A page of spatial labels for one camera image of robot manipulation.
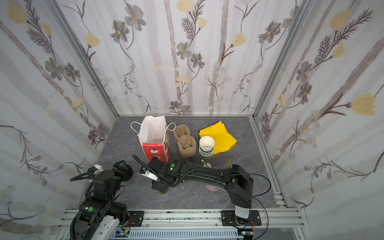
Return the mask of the green paper coffee cup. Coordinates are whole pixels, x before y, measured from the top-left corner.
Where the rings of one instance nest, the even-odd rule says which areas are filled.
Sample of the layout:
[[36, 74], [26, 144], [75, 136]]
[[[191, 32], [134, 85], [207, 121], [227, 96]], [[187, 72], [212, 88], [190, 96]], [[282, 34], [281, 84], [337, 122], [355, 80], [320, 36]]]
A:
[[161, 195], [165, 195], [169, 191], [169, 187], [167, 185], [152, 185], [152, 189]]

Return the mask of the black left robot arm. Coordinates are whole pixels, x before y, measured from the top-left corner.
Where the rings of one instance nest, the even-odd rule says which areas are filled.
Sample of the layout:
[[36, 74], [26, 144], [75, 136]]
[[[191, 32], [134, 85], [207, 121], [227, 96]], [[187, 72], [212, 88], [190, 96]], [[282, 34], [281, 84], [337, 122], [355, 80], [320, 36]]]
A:
[[129, 222], [127, 205], [116, 202], [116, 199], [122, 182], [132, 176], [132, 168], [120, 161], [111, 170], [102, 170], [101, 166], [95, 165], [70, 179], [71, 182], [91, 181], [70, 224], [71, 240], [108, 240], [118, 226]]

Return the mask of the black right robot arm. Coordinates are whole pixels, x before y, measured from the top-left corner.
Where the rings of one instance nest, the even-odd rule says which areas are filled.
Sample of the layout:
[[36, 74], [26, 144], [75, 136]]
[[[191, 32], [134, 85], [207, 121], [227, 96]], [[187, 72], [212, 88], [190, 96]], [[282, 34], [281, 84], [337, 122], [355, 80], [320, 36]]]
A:
[[137, 155], [132, 155], [142, 167], [140, 173], [152, 180], [152, 189], [165, 194], [169, 188], [177, 187], [183, 181], [201, 182], [227, 191], [235, 205], [235, 216], [247, 220], [252, 208], [254, 179], [241, 166], [218, 169], [198, 166], [186, 161], [175, 160], [171, 164], [153, 157], [145, 164]]

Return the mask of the black plastic cup lid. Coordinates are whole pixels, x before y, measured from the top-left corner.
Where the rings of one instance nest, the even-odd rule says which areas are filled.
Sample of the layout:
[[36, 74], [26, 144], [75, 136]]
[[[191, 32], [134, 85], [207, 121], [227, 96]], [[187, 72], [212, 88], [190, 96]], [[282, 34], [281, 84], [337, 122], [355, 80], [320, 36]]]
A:
[[166, 194], [169, 191], [169, 186], [161, 182], [152, 181], [152, 189], [160, 194]]

